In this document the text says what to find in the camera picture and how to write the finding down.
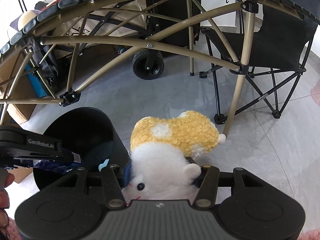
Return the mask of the person's left hand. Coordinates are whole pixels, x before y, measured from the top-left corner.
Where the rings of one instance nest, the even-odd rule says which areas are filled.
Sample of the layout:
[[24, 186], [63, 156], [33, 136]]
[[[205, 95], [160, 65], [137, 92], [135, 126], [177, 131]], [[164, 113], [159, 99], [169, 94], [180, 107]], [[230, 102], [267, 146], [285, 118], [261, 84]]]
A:
[[10, 206], [10, 200], [5, 188], [12, 184], [14, 179], [14, 175], [1, 168], [1, 239], [10, 238], [7, 231], [7, 228], [10, 225], [10, 218], [6, 212], [6, 209]]

